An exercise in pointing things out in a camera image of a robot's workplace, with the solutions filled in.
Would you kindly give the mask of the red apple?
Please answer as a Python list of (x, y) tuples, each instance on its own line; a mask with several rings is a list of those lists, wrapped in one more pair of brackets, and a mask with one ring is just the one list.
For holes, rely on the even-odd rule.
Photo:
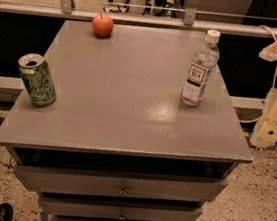
[(105, 38), (111, 35), (114, 23), (109, 15), (100, 13), (92, 19), (91, 26), (96, 36)]

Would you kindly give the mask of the grey drawer cabinet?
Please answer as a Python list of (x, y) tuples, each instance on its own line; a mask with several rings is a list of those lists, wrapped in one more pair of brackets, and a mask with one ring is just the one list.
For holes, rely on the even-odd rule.
[(22, 93), (0, 127), (16, 177), (55, 221), (195, 221), (251, 158), (220, 73), (180, 101), (198, 32), (67, 21), (46, 59), (55, 102)]

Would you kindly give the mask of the green soda can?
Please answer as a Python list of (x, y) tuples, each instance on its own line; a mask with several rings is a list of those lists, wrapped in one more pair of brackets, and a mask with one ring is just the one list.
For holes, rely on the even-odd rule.
[(18, 62), (19, 74), (34, 106), (49, 106), (56, 99), (48, 62), (40, 54), (23, 55)]

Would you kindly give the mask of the black shoe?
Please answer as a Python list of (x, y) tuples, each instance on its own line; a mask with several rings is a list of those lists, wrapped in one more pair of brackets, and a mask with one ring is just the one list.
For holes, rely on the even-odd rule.
[(0, 221), (12, 221), (13, 210), (9, 203), (0, 204)]

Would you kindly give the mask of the metal railing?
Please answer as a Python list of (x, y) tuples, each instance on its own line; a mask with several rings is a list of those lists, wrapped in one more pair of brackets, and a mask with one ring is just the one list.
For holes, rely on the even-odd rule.
[(236, 23), (240, 14), (208, 13), (213, 19), (200, 19), (201, 12), (192, 8), (168, 8), (170, 17), (161, 17), (159, 7), (145, 4), (109, 3), (108, 0), (0, 0), (0, 12), (13, 12), (46, 17), (61, 17), (70, 20), (89, 21), (99, 13), (111, 15), (119, 24), (160, 26), (176, 29), (206, 31), (217, 29), (225, 34), (268, 37), (277, 36), (277, 28), (265, 25), (242, 25)]

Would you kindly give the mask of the clear plastic tea bottle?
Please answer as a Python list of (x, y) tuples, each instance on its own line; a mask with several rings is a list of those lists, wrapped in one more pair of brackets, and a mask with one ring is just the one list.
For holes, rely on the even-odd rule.
[(181, 100), (190, 106), (200, 105), (204, 98), (210, 74), (220, 58), (217, 47), (220, 34), (217, 30), (208, 30), (202, 46), (192, 56), (181, 92)]

